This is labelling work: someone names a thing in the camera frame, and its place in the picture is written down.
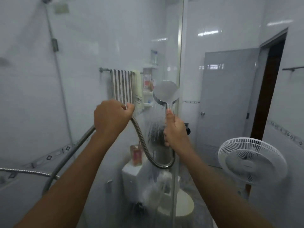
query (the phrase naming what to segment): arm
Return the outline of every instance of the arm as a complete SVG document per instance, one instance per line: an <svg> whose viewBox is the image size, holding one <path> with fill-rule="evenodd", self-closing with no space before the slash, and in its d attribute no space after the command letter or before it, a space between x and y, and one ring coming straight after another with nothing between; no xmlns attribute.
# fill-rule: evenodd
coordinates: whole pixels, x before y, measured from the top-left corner
<svg viewBox="0 0 304 228"><path fill-rule="evenodd" d="M187 166L218 228L273 228L200 159L190 144L184 122L170 110L166 120L165 145L171 146Z"/></svg>
<svg viewBox="0 0 304 228"><path fill-rule="evenodd" d="M15 228L77 225L103 157L132 117L134 105L127 107L115 100L97 106L96 132L86 148Z"/></svg>

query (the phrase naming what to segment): door hinge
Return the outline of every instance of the door hinge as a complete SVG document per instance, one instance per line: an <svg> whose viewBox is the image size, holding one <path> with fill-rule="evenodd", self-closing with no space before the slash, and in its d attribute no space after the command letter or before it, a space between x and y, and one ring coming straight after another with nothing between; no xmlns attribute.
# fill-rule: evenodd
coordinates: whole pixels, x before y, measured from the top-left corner
<svg viewBox="0 0 304 228"><path fill-rule="evenodd" d="M52 42L52 46L53 46L53 51L54 52L58 52L59 48L58 48L58 41L57 41L57 39L56 38L52 38L51 42Z"/></svg>

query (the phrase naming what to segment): white fan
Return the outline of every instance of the white fan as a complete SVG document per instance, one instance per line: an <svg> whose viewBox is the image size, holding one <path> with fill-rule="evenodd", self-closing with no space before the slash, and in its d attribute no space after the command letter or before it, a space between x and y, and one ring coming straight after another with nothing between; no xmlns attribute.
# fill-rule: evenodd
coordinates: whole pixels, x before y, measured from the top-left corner
<svg viewBox="0 0 304 228"><path fill-rule="evenodd" d="M233 138L218 152L227 173L249 184L276 183L286 177L287 163L272 145L254 138Z"/></svg>

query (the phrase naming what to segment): towel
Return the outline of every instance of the towel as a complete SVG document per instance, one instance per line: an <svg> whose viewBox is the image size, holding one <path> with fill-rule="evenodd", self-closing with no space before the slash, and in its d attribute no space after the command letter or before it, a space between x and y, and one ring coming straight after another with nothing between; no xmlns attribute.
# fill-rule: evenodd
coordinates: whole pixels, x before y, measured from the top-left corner
<svg viewBox="0 0 304 228"><path fill-rule="evenodd" d="M133 94L135 110L141 112L143 109L143 93L142 93L142 78L138 70L132 70L135 73L133 79Z"/></svg>
<svg viewBox="0 0 304 228"><path fill-rule="evenodd" d="M112 70L112 89L114 99L124 103L133 103L132 74L126 70Z"/></svg>

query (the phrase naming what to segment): towel rack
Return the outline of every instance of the towel rack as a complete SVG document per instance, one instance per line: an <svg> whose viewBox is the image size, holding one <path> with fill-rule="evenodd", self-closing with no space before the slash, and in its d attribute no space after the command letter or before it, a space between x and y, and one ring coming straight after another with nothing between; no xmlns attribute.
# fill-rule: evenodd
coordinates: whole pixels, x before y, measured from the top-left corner
<svg viewBox="0 0 304 228"><path fill-rule="evenodd" d="M304 66L298 66L298 67L291 67L291 68L284 68L284 69L282 69L282 70L290 70L290 71L295 71L295 70L297 70L297 69L303 69L304 68Z"/></svg>
<svg viewBox="0 0 304 228"><path fill-rule="evenodd" d="M100 67L99 68L99 72L104 72L104 71L110 71L110 72L112 72L112 70L111 69L105 69L105 68L102 68L102 67Z"/></svg>

